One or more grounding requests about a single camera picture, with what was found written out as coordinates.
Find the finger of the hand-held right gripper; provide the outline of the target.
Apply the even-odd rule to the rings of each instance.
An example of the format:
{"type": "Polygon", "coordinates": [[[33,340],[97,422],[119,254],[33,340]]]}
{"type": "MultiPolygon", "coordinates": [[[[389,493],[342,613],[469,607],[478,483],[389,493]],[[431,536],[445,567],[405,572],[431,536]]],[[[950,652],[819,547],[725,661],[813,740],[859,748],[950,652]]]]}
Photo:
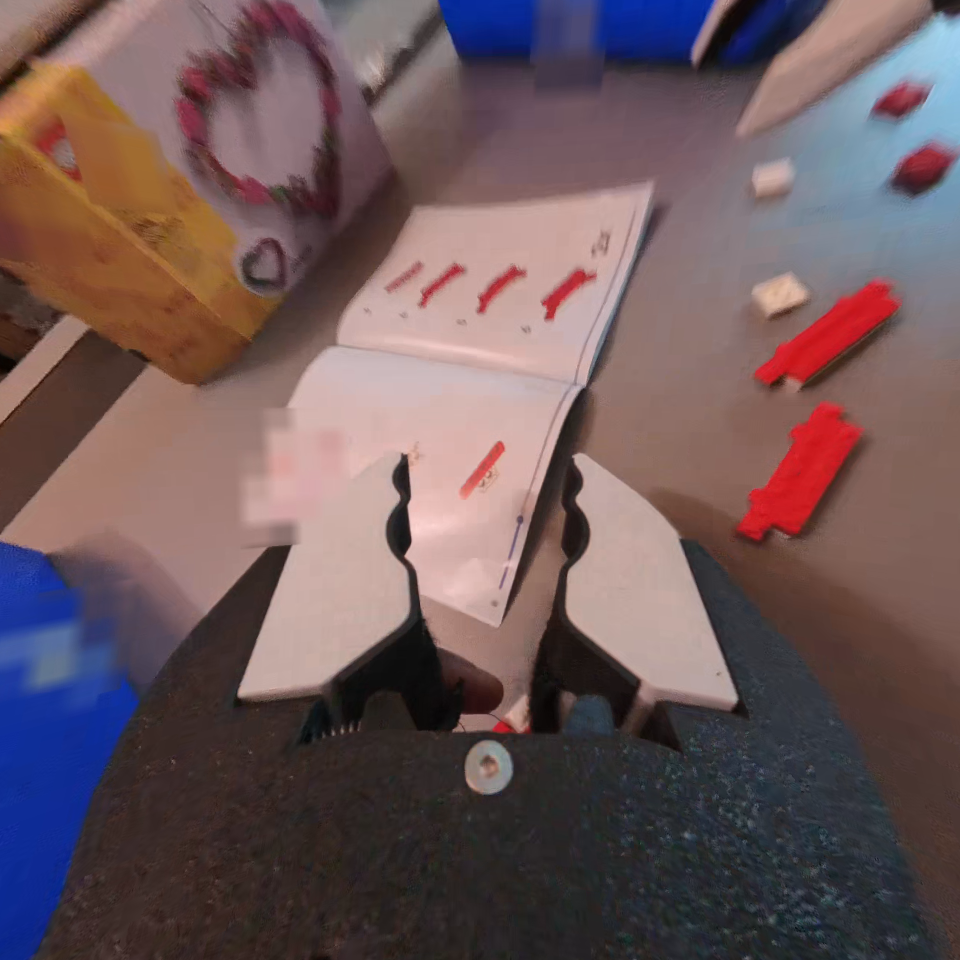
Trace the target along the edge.
{"type": "Polygon", "coordinates": [[[830,1],[770,62],[736,126],[768,131],[819,102],[934,16],[931,1],[830,1]]]}

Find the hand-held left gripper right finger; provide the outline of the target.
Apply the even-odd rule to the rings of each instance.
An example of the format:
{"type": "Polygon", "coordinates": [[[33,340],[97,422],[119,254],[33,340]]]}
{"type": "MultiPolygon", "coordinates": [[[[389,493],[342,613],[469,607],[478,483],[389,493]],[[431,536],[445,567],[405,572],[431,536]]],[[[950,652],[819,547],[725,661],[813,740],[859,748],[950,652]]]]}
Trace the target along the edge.
{"type": "Polygon", "coordinates": [[[567,481],[559,621],[626,681],[620,731],[661,704],[732,714],[738,690],[678,531],[585,453],[567,481]]]}

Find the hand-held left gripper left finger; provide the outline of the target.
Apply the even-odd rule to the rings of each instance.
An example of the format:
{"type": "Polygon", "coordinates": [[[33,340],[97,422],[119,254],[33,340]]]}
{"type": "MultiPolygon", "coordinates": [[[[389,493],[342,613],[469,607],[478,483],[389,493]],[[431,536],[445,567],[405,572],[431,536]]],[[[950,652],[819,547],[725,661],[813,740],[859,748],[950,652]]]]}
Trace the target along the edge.
{"type": "Polygon", "coordinates": [[[291,546],[237,688],[241,704],[328,692],[422,618],[406,455],[369,465],[291,546]]]}

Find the small dark red brick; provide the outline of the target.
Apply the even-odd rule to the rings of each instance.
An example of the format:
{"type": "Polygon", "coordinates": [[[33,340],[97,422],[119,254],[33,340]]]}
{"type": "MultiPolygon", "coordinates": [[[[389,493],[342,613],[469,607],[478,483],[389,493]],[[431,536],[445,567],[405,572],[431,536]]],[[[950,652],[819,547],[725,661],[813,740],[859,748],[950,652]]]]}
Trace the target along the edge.
{"type": "Polygon", "coordinates": [[[908,153],[895,167],[891,186],[910,196],[938,186],[958,158],[958,149],[931,141],[908,153]]]}
{"type": "Polygon", "coordinates": [[[870,115],[899,121],[920,108],[930,97],[933,84],[903,80],[886,90],[873,104],[870,115]]]}

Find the small white brick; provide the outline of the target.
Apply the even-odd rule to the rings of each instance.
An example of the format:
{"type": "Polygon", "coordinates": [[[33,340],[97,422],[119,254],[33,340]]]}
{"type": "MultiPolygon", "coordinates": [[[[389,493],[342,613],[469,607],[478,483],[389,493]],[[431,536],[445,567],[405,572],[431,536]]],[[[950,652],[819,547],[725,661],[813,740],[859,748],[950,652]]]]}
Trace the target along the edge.
{"type": "Polygon", "coordinates": [[[750,292],[752,308],[765,321],[805,306],[810,300],[810,288],[792,271],[762,281],[750,292]]]}
{"type": "Polygon", "coordinates": [[[786,196],[796,181],[796,168],[790,158],[759,163],[753,167],[750,185],[758,201],[786,196]]]}

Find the red brick strip white base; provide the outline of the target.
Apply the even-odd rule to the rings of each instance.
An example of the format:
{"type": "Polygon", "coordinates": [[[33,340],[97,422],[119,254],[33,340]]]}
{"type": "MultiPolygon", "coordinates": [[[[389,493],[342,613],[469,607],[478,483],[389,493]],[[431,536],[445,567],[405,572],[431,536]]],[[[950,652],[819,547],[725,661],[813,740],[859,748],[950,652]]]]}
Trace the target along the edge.
{"type": "Polygon", "coordinates": [[[891,280],[871,280],[839,298],[795,337],[780,343],[771,358],[753,372],[753,381],[767,388],[782,385],[796,391],[805,389],[872,339],[901,305],[891,280]]]}

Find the blue plastic bin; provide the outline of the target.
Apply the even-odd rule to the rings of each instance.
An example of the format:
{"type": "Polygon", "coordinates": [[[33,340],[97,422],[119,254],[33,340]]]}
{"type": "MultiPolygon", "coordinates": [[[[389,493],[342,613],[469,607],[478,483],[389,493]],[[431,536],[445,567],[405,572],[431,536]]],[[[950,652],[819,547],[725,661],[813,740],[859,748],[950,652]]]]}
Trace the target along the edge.
{"type": "Polygon", "coordinates": [[[533,55],[548,19],[570,18],[571,41],[615,61],[681,64],[714,8],[711,1],[441,1],[457,52],[467,58],[533,55]]]}
{"type": "Polygon", "coordinates": [[[32,958],[138,705],[113,624],[42,552],[1,545],[1,957],[32,958]]]}

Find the open instruction booklet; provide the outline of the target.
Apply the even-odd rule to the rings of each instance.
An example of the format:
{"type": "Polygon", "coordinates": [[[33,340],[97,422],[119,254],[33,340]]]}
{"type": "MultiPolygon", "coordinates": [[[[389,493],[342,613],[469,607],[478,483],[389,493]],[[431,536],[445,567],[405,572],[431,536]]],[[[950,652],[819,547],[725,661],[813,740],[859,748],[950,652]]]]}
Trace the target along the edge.
{"type": "Polygon", "coordinates": [[[407,456],[423,595],[497,628],[559,438],[654,210],[651,181],[417,206],[291,396],[312,465],[407,456]]]}

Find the yellow box with heart print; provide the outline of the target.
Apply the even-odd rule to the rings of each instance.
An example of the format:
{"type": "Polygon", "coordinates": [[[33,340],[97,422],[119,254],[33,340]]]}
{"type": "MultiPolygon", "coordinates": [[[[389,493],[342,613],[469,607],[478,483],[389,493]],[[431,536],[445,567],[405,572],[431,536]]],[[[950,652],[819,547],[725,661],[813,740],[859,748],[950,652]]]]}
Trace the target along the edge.
{"type": "Polygon", "coordinates": [[[2,94],[2,282],[200,385],[391,170],[319,2],[108,2],[2,94]]]}

